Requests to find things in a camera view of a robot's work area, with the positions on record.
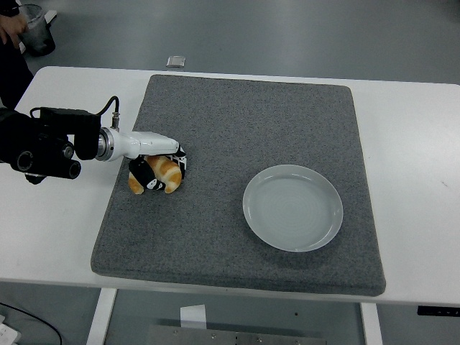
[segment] gray felt mat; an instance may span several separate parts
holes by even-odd
[[[173,194],[134,195],[125,159],[94,247],[94,272],[307,293],[385,290],[348,88],[154,75],[134,129],[178,140],[187,173]],[[247,225],[247,183],[280,164],[309,167],[339,192],[344,221],[325,247],[284,252]]]

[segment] electrical cord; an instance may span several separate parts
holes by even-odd
[[[105,113],[107,110],[109,110],[110,106],[112,105],[112,103],[113,103],[114,101],[115,101],[115,112],[118,113],[118,110],[119,110],[119,107],[120,107],[120,100],[118,99],[117,96],[112,96],[112,97],[109,99],[109,101],[107,102],[106,106],[103,107],[103,109],[102,109],[100,112],[98,112],[98,113],[96,113],[96,114],[94,114],[94,115],[97,115],[97,116],[102,116],[102,115],[104,115],[104,113]],[[37,110],[40,110],[40,109],[41,109],[41,107],[36,107],[36,108],[30,109],[30,117],[32,117],[33,119],[35,119],[35,116],[34,116],[33,112],[34,112],[34,111],[37,111]]]
[[[100,111],[98,112],[97,116],[102,116],[110,107],[110,105],[112,105],[112,103],[115,101],[115,112],[118,113],[118,110],[119,110],[119,107],[120,107],[120,101],[118,99],[118,97],[116,96],[112,96],[109,101],[107,102],[106,106]]]
[[[57,336],[59,336],[59,345],[63,345],[63,338],[62,336],[60,335],[59,331],[51,324],[51,323],[48,323],[46,322],[45,320],[39,318],[38,316],[35,316],[35,315],[32,315],[31,313],[28,313],[24,310],[21,310],[21,309],[18,309],[16,307],[13,307],[12,305],[8,305],[6,303],[2,303],[0,302],[0,305],[4,306],[4,307],[7,307],[7,308],[11,308],[11,309],[14,309],[16,311],[19,311],[20,313],[23,313],[23,314],[26,314],[28,316],[31,316],[33,318],[36,318],[38,321],[41,321],[43,322],[46,326],[50,327],[54,332],[56,332]]]

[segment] croissant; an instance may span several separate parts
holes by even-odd
[[[176,162],[165,156],[147,156],[146,161],[152,167],[155,177],[166,184],[165,193],[169,194],[178,189],[182,173]]]
[[[145,160],[152,168],[155,177],[166,184],[165,193],[169,194],[178,189],[182,181],[182,173],[176,162],[169,160],[165,156],[147,156]],[[131,173],[129,173],[128,186],[134,194],[142,194],[144,192],[144,187],[141,186]]]

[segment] white plate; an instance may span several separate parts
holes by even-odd
[[[287,252],[309,252],[339,232],[344,208],[337,190],[316,171],[276,165],[246,187],[243,211],[260,239]]]

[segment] white table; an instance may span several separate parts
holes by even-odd
[[[460,87],[368,80],[217,75],[90,68],[42,69],[17,110],[97,112],[120,98],[132,129],[152,74],[350,87],[359,125],[386,291],[375,298],[275,293],[99,276],[90,259],[121,160],[85,161],[76,180],[39,185],[0,165],[0,280],[100,288],[234,293],[371,303],[460,305]],[[110,112],[102,118],[110,125]]]

